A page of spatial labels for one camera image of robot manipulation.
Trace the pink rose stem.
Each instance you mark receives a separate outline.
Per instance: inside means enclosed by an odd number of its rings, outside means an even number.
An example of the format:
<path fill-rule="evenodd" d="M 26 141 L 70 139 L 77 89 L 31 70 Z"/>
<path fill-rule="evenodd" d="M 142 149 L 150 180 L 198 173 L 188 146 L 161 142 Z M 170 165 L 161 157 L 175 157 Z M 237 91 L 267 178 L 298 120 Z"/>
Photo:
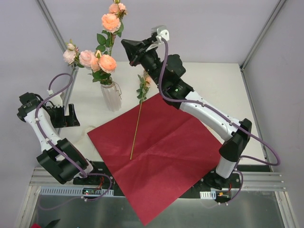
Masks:
<path fill-rule="evenodd" d="M 108 13 L 101 18 L 103 30 L 97 33 L 98 46 L 96 50 L 102 54 L 112 55 L 116 37 L 121 37 L 124 30 L 123 18 L 128 14 L 126 6 L 120 0 L 113 0 L 109 6 Z"/>
<path fill-rule="evenodd" d="M 63 53 L 63 59 L 69 66 L 76 68 L 86 68 L 92 71 L 91 75 L 100 71 L 98 58 L 90 50 L 80 51 L 76 44 L 70 39 L 66 43 L 66 50 Z"/>
<path fill-rule="evenodd" d="M 112 83 L 111 74 L 115 71 L 117 63 L 113 57 L 108 54 L 102 54 L 97 50 L 93 54 L 91 60 L 91 70 L 93 82 L 99 82 L 102 85 L 110 85 Z"/>
<path fill-rule="evenodd" d="M 136 90 L 136 92 L 138 93 L 137 98 L 139 100 L 139 111 L 138 111 L 137 122 L 136 122 L 136 127 L 135 127 L 135 131 L 134 131 L 134 136 L 133 136 L 130 160 L 132 160 L 132 158 L 133 158 L 133 151 L 134 151 L 134 147 L 135 147 L 136 136 L 137 136 L 138 126 L 139 126 L 139 121 L 140 121 L 140 116 L 141 116 L 142 104 L 147 99 L 147 94 L 148 94 L 150 86 L 151 86 L 151 77 L 149 76 L 147 71 L 144 70 L 143 75 L 142 76 L 138 75 L 138 78 L 140 81 L 140 87 L 139 87 L 139 89 Z"/>

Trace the brown red wrapping paper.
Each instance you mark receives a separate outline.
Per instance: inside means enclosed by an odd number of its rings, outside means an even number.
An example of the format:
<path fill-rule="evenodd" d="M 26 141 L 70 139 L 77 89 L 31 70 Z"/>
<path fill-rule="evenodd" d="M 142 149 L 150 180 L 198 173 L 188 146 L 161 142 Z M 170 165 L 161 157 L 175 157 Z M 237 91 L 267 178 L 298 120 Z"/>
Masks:
<path fill-rule="evenodd" d="M 131 204 L 147 225 L 217 166 L 221 143 L 195 117 L 167 105 L 160 95 L 88 133 Z"/>

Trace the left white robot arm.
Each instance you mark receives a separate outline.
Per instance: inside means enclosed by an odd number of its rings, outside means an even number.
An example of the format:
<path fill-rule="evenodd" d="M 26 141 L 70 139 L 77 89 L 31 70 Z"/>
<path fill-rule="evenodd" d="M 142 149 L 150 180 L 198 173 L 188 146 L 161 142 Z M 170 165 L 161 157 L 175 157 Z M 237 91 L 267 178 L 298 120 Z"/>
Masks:
<path fill-rule="evenodd" d="M 47 101 L 35 93 L 25 93 L 19 100 L 22 106 L 17 117 L 32 127 L 40 143 L 39 164 L 61 184 L 76 177 L 84 178 L 91 185 L 97 184 L 101 174 L 92 162 L 68 139 L 56 133 L 57 128 L 80 126 L 74 105 L 68 105 L 69 115 L 65 115 L 62 101 L 49 100 L 47 105 Z"/>

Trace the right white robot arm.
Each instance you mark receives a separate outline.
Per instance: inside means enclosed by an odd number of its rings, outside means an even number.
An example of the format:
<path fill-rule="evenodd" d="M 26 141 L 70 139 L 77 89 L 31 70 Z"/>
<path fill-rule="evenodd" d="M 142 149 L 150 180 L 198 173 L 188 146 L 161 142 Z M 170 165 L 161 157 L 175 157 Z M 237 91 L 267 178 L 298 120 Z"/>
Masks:
<path fill-rule="evenodd" d="M 158 57 L 156 49 L 161 42 L 168 44 L 164 38 L 153 33 L 143 41 L 122 39 L 121 44 L 129 64 L 144 68 L 167 104 L 196 117 L 223 139 L 218 165 L 203 178 L 206 185 L 220 190 L 231 181 L 230 176 L 250 140 L 252 122 L 230 117 L 204 100 L 182 80 L 186 69 L 178 54 L 170 55 L 166 50 L 164 60 Z"/>

